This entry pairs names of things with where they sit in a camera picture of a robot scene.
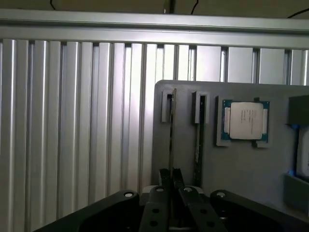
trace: gray mounting board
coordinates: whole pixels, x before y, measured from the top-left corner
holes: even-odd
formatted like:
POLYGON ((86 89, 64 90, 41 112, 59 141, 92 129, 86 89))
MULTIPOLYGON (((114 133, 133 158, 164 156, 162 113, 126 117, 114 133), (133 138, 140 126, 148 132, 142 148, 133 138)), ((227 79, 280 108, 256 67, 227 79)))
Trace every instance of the gray mounting board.
POLYGON ((293 168, 296 133, 287 125, 289 97, 309 95, 309 87, 254 85, 238 83, 160 81, 154 93, 154 130, 152 183, 158 170, 169 165, 170 123, 166 97, 177 89, 174 116, 174 167, 181 168, 186 185, 193 183, 197 125, 194 123, 193 96, 207 94, 207 122, 204 134, 202 186, 206 195, 226 189, 248 199, 269 205, 286 213, 292 211, 283 203, 283 176, 293 168), (270 101, 269 136, 266 148, 256 148, 250 141, 232 141, 217 146, 216 97, 253 101, 270 101))

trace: metal slot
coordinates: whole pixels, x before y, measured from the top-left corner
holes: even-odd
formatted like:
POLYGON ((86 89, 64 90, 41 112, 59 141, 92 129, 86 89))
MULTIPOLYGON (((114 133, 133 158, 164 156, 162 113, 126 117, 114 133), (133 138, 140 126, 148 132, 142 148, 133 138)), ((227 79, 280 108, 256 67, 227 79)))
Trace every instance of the metal slot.
POLYGON ((221 48, 220 82, 227 82, 228 48, 221 48))
POLYGON ((188 80, 196 80, 196 70, 197 70, 197 47, 189 47, 189 70, 188 70, 188 80))
POLYGON ((127 188, 127 174, 128 174, 128 159, 129 159, 129 117, 130 117, 130 82, 131 82, 131 68, 132 68, 132 45, 126 44, 124 51, 124 67, 125 74, 123 77, 123 132, 122 136, 122 153, 121 156, 121 188, 127 188))
POLYGON ((92 51, 92 105, 91 108, 91 147, 89 156, 89 185, 88 185, 88 202, 94 203, 96 199, 96 152, 97 152, 97 122, 98 122, 98 62, 99 62, 99 47, 98 44, 93 44, 92 51))
MULTIPOLYGON (((100 43, 98 46, 98 106, 97 106, 97 144, 95 156, 96 199, 108 196, 112 188, 109 185, 109 152, 111 151, 111 44, 100 43)), ((117 184, 118 176, 114 175, 112 183, 117 184)))
MULTIPOLYGON (((27 151, 26 151, 26 185, 25 185, 25 218, 30 217, 30 193, 31 193, 31 157, 30 157, 30 137, 31 137, 31 108, 32 108, 32 98, 31 98, 31 93, 32 93, 32 79, 33 79, 33 53, 34 53, 34 42, 29 42, 28 45, 28 86, 29 86, 29 91, 28 91, 28 109, 27 109, 27 151)), ((58 214, 58 209, 59 209, 59 188, 57 188, 57 211, 56 211, 56 218, 59 218, 58 214)), ((30 229, 31 223, 29 220, 25 220, 25 231, 31 231, 30 229)))
POLYGON ((15 40, 3 40, 2 55, 4 59, 2 63, 0 119, 0 224, 2 231, 13 231, 17 42, 15 40))
POLYGON ((144 77, 144 47, 142 44, 132 45, 130 114, 129 114, 129 146, 127 189, 139 191, 140 181, 140 131, 142 124, 142 84, 144 77))
POLYGON ((59 99, 58 99, 58 122, 57 122, 57 128, 58 128, 58 138, 57 138, 57 142, 58 142, 58 146, 57 146, 57 178, 56 178, 56 181, 57 181, 57 190, 56 190, 56 219, 59 219, 60 218, 60 215, 61 215, 61 212, 60 212, 60 209, 61 209, 61 202, 60 202, 60 141, 61 141, 61 115, 62 115, 62 112, 61 112, 61 103, 62 103, 62 98, 63 98, 63 95, 62 95, 62 88, 63 88, 63 75, 65 74, 64 73, 64 70, 65 70, 65 67, 64 67, 64 60, 66 60, 66 55, 67 55, 67 51, 66 51, 66 46, 65 44, 63 43, 60 43, 60 64, 59 64, 59 99))
POLYGON ((170 133, 169 133, 169 171, 170 177, 173 176, 173 167, 174 167, 174 137, 175 134, 175 114, 176 114, 176 97, 177 90, 174 89, 171 98, 171 111, 170 111, 170 133))
POLYGON ((196 139, 195 166, 194 166, 194 185, 198 187, 200 187, 202 183, 202 159, 204 150, 206 98, 207 96, 205 95, 199 97, 199 113, 198 113, 199 121, 197 123, 197 139, 196 139))
POLYGON ((164 76, 164 45, 158 44, 156 48, 156 60, 153 64, 155 64, 155 82, 163 80, 164 76))
POLYGON ((252 53, 252 83, 259 83, 260 49, 254 48, 252 53))
POLYGON ((283 83, 285 85, 291 84, 291 64, 292 64, 292 51, 284 51, 284 70, 283 70, 283 83))
POLYGON ((78 121, 81 44, 68 42, 66 47, 66 75, 63 75, 61 136, 60 144, 60 202, 61 216, 76 210, 77 157, 78 157, 78 121))
POLYGON ((30 130, 30 223, 31 230, 45 224, 46 215, 46 148, 47 148, 47 100, 48 100, 48 50, 47 41, 35 41, 33 53, 33 77, 31 93, 30 130))
POLYGON ((154 118, 154 97, 155 97, 155 61, 157 55, 157 45, 147 44, 145 46, 145 78, 143 85, 142 98, 142 130, 141 137, 143 154, 140 164, 140 189, 150 185, 151 183, 151 159, 152 159, 152 141, 153 141, 153 118, 154 118))
POLYGON ((302 85, 309 85, 309 50, 303 51, 302 57, 302 85))
MULTIPOLYGON (((15 173, 26 172, 27 159, 27 123, 28 123, 28 41, 17 41, 16 59, 16 97, 15 97, 15 151, 14 171, 15 173)), ((25 175, 14 175, 14 229, 24 230, 25 219, 25 175)))
POLYGON ((291 51, 291 80, 289 85, 302 85, 302 50, 291 51))
POLYGON ((60 154, 60 115, 61 115, 61 42, 51 41, 49 46, 49 86, 47 121, 47 173, 46 173, 46 218, 45 223, 56 220, 59 208, 59 154, 60 154))
POLYGON ((188 81, 189 71, 189 46, 179 45, 176 49, 176 78, 180 81, 188 81))
MULTIPOLYGON (((77 152, 77 189, 76 208, 81 209, 88 205, 89 195, 89 154, 90 154, 90 133, 91 133, 91 92, 92 92, 92 43, 81 43, 80 57, 80 84, 79 84, 79 122, 78 122, 78 152, 77 152)), ((108 71, 102 59, 100 66, 108 71)))
POLYGON ((162 93, 162 119, 163 123, 170 122, 172 93, 163 91, 162 93))

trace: gray panel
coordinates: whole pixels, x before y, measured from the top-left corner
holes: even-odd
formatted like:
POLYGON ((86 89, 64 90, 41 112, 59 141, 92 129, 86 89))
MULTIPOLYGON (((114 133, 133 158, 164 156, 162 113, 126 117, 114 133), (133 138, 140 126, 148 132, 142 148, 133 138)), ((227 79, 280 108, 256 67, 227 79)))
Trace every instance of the gray panel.
POLYGON ((148 44, 146 47, 146 77, 143 114, 143 138, 140 189, 151 184, 151 159, 153 146, 153 121, 154 121, 154 95, 155 95, 155 61, 156 45, 148 44))
POLYGON ((228 49, 227 81, 251 83, 253 49, 230 47, 228 49))
POLYGON ((95 158, 95 201, 108 194, 109 101, 110 101, 109 43, 100 43, 98 51, 97 144, 95 158))
POLYGON ((92 85, 92 43, 82 43, 81 46, 81 77, 79 100, 80 115, 77 165, 77 209, 84 208, 88 205, 92 85))
POLYGON ((302 85, 302 50, 292 50, 291 52, 291 82, 290 85, 302 85))
POLYGON ((177 80, 189 81, 189 46, 179 45, 178 46, 178 70, 177 80))
POLYGON ((139 190, 142 44, 132 45, 127 188, 139 190))
POLYGON ((197 81, 220 82, 221 47, 197 46, 197 81))
POLYGON ((77 135, 80 48, 77 42, 67 43, 66 75, 63 75, 63 104, 61 111, 62 138, 60 143, 60 209, 66 216, 76 209, 77 190, 77 135))
POLYGON ((30 229, 44 225, 46 199, 47 59, 48 42, 35 41, 31 93, 30 229))
POLYGON ((123 84, 124 84, 124 62, 125 45, 115 43, 114 45, 114 65, 112 81, 112 109, 111 109, 111 156, 110 156, 110 194, 118 189, 125 189, 121 186, 123 180, 122 172, 122 126, 123 126, 123 84))
POLYGON ((28 41, 17 41, 16 128, 14 164, 14 231, 25 225, 27 155, 28 41))
POLYGON ((163 79, 174 79, 174 66, 175 66, 175 46, 164 45, 164 58, 163 58, 163 79))
POLYGON ((49 43, 45 223, 56 220, 60 123, 60 42, 49 43))
POLYGON ((266 49, 260 51, 260 84, 279 84, 284 83, 284 50, 266 49))
POLYGON ((16 41, 3 40, 0 148, 0 230, 13 231, 16 41))
POLYGON ((215 82, 161 81, 155 86, 153 133, 153 183, 157 182, 158 169, 168 167, 169 127, 161 122, 162 91, 177 89, 176 117, 173 139, 174 166, 182 169, 184 182, 193 182, 194 155, 196 150, 196 126, 192 124, 192 93, 208 92, 210 108, 206 126, 203 155, 202 188, 210 195, 218 189, 226 189, 248 199, 271 205, 286 213, 293 213, 283 203, 282 178, 293 168, 295 133, 286 126, 288 116, 287 96, 309 94, 304 86, 252 85, 215 82), (230 147, 214 146, 216 131, 216 97, 239 101, 252 101, 256 96, 269 99, 272 105, 269 118, 271 145, 256 149, 251 141, 232 141, 230 147))

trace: screw hole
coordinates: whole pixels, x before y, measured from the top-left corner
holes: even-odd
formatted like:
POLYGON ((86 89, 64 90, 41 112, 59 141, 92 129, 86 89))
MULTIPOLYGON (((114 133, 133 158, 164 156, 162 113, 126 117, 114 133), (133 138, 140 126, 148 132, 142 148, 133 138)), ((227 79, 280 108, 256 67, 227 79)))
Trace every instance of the screw hole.
POLYGON ((214 222, 213 221, 208 221, 206 223, 209 227, 214 227, 214 222))
POLYGON ((185 187, 183 190, 186 191, 186 192, 191 192, 192 191, 192 189, 189 188, 189 187, 185 187))
POLYGON ((217 192, 217 197, 225 197, 225 193, 224 192, 217 192))
POLYGON ((158 222, 157 222, 157 221, 151 221, 151 222, 150 222, 150 225, 151 225, 151 226, 157 226, 157 225, 158 225, 158 222))
POLYGON ((132 197, 133 196, 133 193, 132 192, 126 192, 125 193, 125 197, 132 197))

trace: screw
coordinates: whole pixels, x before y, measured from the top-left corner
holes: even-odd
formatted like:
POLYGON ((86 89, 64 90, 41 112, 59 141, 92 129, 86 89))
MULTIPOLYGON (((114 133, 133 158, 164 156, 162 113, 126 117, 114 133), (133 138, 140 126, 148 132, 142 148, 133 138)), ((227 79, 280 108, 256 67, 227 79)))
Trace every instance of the screw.
POLYGON ((225 193, 223 193, 223 192, 217 192, 217 196, 218 196, 218 197, 225 197, 225 193))
POLYGON ((130 192, 125 193, 125 197, 132 197, 132 196, 133 196, 133 194, 130 193, 130 192))
POLYGON ((183 190, 186 191, 186 192, 191 192, 192 191, 192 189, 189 188, 189 187, 185 187, 183 190))

